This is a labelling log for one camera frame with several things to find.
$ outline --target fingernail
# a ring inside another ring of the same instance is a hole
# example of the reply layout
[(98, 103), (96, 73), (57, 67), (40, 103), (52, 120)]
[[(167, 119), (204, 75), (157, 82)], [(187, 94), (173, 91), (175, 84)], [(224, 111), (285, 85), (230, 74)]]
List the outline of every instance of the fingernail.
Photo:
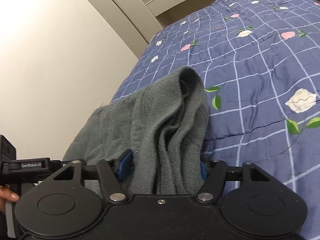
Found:
[(18, 200), (18, 199), (19, 199), (19, 196), (18, 196), (17, 194), (15, 194), (15, 193), (11, 193), (11, 198), (12, 198), (13, 200)]

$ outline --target finger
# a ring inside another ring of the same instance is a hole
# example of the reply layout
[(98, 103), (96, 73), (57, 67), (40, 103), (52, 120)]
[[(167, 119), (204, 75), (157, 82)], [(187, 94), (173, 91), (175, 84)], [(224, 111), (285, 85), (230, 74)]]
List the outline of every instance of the finger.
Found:
[(17, 202), (19, 196), (7, 187), (0, 187), (0, 198)]
[(5, 214), (5, 199), (0, 199), (0, 211)]

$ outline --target black mount bracket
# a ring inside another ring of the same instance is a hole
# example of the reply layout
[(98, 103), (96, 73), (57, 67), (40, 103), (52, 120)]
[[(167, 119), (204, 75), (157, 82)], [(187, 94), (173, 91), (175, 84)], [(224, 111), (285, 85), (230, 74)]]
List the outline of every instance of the black mount bracket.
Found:
[[(118, 176), (122, 164), (115, 165), (116, 160), (91, 166), (83, 160), (7, 160), (0, 163), (0, 183), (44, 180), (15, 205), (20, 240), (302, 239), (307, 207), (297, 194), (253, 163), (232, 167), (202, 161), (208, 176), (196, 195), (130, 197), (119, 182), (124, 176)], [(20, 169), (30, 162), (35, 166)], [(84, 179), (99, 180), (102, 199), (83, 186)], [(222, 196), (226, 181), (241, 186)]]

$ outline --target white wall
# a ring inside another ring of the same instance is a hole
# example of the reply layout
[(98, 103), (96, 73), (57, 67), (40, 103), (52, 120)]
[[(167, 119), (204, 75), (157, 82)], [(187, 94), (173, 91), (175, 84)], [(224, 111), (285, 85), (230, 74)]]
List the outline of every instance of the white wall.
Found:
[(0, 0), (0, 134), (60, 159), (137, 58), (87, 0)]

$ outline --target light blue fabric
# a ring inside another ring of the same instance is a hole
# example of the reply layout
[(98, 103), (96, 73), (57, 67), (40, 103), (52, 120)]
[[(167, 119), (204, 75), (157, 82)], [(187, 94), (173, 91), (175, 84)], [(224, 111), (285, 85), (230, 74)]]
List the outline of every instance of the light blue fabric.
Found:
[[(285, 120), (301, 130), (305, 119), (320, 116), (319, 45), (320, 4), (313, 0), (216, 0), (156, 35), (113, 101), (193, 67), (205, 88), (219, 86), (207, 93), (203, 154), (229, 165), (253, 161), (275, 176), (308, 205), (301, 234), (320, 239), (320, 128), (298, 137)], [(285, 103), (299, 89), (316, 104), (296, 113)], [(220, 110), (212, 106), (216, 93)], [(237, 185), (228, 183), (228, 190)]]

